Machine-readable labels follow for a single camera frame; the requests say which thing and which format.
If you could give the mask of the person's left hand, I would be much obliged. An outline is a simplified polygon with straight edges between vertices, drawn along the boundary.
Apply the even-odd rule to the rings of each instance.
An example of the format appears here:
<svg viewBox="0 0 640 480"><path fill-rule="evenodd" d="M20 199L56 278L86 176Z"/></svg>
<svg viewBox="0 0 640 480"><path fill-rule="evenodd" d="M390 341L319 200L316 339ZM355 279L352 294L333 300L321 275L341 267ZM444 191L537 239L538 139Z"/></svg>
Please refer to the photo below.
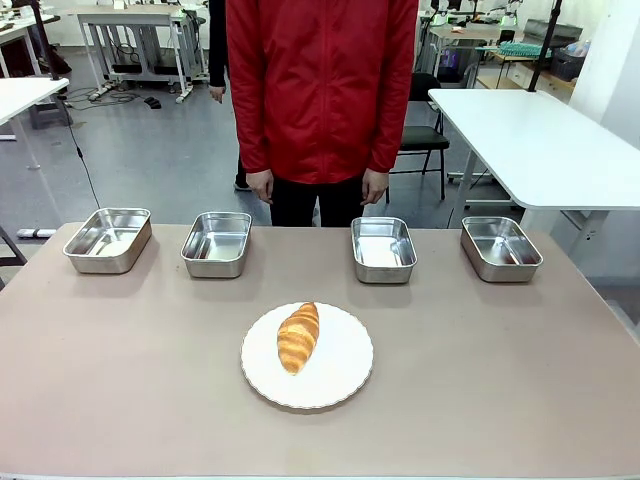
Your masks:
<svg viewBox="0 0 640 480"><path fill-rule="evenodd" d="M364 172L362 178L362 206L376 204L389 186L389 174L371 169Z"/></svg>

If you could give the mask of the person's right hand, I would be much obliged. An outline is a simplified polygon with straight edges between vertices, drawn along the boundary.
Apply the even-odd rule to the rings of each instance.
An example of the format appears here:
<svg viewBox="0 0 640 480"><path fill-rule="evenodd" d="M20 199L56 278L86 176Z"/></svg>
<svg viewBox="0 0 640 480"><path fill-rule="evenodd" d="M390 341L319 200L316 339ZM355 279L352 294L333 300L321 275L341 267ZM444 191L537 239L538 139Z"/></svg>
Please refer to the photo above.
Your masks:
<svg viewBox="0 0 640 480"><path fill-rule="evenodd" d="M270 169L247 173L246 181L250 189L264 203L272 204L274 177Z"/></svg>

